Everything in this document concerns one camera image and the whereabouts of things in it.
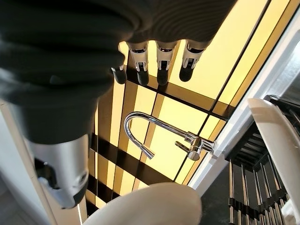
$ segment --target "faucet handle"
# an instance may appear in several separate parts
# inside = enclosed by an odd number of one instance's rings
[[[200,149],[197,149],[197,151],[191,150],[188,147],[181,144],[180,142],[175,142],[175,145],[177,147],[181,148],[182,150],[184,150],[187,153],[187,156],[189,159],[191,159],[193,161],[197,161],[200,159]]]
[[[185,145],[181,144],[180,142],[176,141],[175,142],[175,145],[179,148],[181,148],[182,150],[184,150],[186,153],[189,153],[190,150],[188,147],[186,147]]]

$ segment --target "gooseneck faucet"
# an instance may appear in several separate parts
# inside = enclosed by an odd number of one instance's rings
[[[162,120],[159,120],[158,118],[155,118],[153,116],[150,116],[148,114],[145,114],[143,112],[132,112],[127,115],[124,121],[124,129],[125,133],[127,134],[128,138],[137,146],[139,149],[146,154],[146,156],[150,159],[152,159],[155,155],[154,152],[152,152],[147,146],[139,142],[131,133],[130,130],[130,121],[135,118],[143,118],[151,123],[154,123],[168,131],[171,131],[174,134],[179,135],[180,137],[183,137],[186,142],[189,142],[191,144],[190,148],[184,146],[180,142],[175,142],[175,145],[182,150],[184,150],[188,157],[193,160],[197,161],[200,158],[200,152],[202,150],[207,152],[212,152],[214,147],[214,142],[209,141],[207,139],[201,138],[191,132],[183,131],[177,127],[172,126],[171,124],[168,124],[166,122],[163,122]]]

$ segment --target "dish rack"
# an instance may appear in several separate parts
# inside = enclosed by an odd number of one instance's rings
[[[300,105],[272,95],[266,96],[265,100],[280,109],[300,136]],[[290,199],[290,196],[283,185],[278,169],[271,158],[272,154],[269,153],[268,145],[265,143],[255,120],[225,158],[229,161],[229,224],[241,225],[245,221],[246,225],[284,225],[287,223],[281,209]],[[233,167],[236,168],[236,166],[241,170],[243,201],[238,201],[235,198],[234,177],[237,174],[235,174],[236,170]],[[271,172],[266,172],[266,166],[270,168]],[[250,182],[255,184],[255,191],[252,190],[252,196],[249,196],[248,184]],[[276,191],[271,191],[270,184],[275,185]],[[256,204],[250,204],[249,197],[255,197]]]

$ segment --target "white wall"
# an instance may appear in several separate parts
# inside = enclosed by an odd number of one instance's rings
[[[21,206],[41,225],[80,225],[78,208],[62,210],[38,182],[23,138],[9,111],[0,100],[0,175]],[[82,222],[87,218],[85,199],[79,204]]]

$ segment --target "yellow glass panel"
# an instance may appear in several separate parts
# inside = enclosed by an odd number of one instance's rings
[[[113,189],[115,164],[99,154],[97,154],[96,158],[98,158],[98,180],[108,186],[110,189]]]
[[[205,126],[203,127],[203,130],[200,133],[200,137],[209,139],[211,133],[214,131],[216,125],[219,123],[220,119],[209,116]]]
[[[110,143],[113,144],[114,146],[118,146],[119,143],[124,88],[125,88],[124,84],[119,84],[117,82],[115,82],[113,85],[112,123],[111,123]]]
[[[116,164],[111,161],[108,161],[106,186],[108,186],[111,190],[113,189],[113,178],[114,178],[115,168],[116,168]]]
[[[134,111],[151,114],[155,95],[155,92],[142,86],[138,86]],[[141,142],[143,142],[145,139],[147,128],[148,121],[144,119],[134,118],[131,121],[131,132],[133,133],[135,138],[137,138]],[[132,141],[128,142],[127,153],[137,159],[140,159],[141,150],[135,144],[133,144]]]
[[[98,179],[98,153],[95,152],[95,178]]]
[[[157,76],[158,74],[157,50],[155,41],[148,42],[148,72],[152,76]]]
[[[106,203],[102,200],[102,199],[100,199],[98,196],[95,196],[95,198],[96,198],[96,207],[97,208],[102,208],[103,206],[105,206],[106,205]]]
[[[119,51],[125,56],[124,65],[127,65],[129,48],[125,41],[119,43]]]
[[[193,164],[195,161],[190,160],[189,158],[187,158],[187,160],[185,161],[181,171],[178,174],[178,177],[176,178],[175,182],[182,184],[185,177],[187,176],[188,172],[190,171],[190,169],[192,168]]]
[[[93,204],[96,203],[95,195],[91,191],[86,190],[85,197],[90,203],[93,203]]]
[[[266,0],[238,0],[213,41],[202,54],[190,81],[179,71],[185,41],[181,41],[170,82],[215,99],[254,27]]]
[[[98,135],[98,104],[95,112],[95,135]]]
[[[197,133],[206,114],[168,97],[164,98],[159,119],[184,131]],[[175,141],[188,146],[184,138],[179,137],[161,127],[156,126],[150,148],[155,157],[146,159],[146,164],[170,179],[174,179],[186,153],[175,146]]]
[[[149,187],[149,186],[147,184],[145,184],[144,182],[140,181],[139,187],[137,189],[139,190],[139,189],[143,189],[143,188],[146,188],[146,187]]]
[[[106,185],[107,183],[107,168],[108,160],[103,156],[97,154],[98,157],[98,180]]]
[[[132,192],[132,187],[133,187],[134,181],[135,181],[135,177],[124,170],[120,195],[126,195],[126,194]]]
[[[263,49],[289,0],[272,0],[247,50],[227,84],[220,101],[229,104]]]

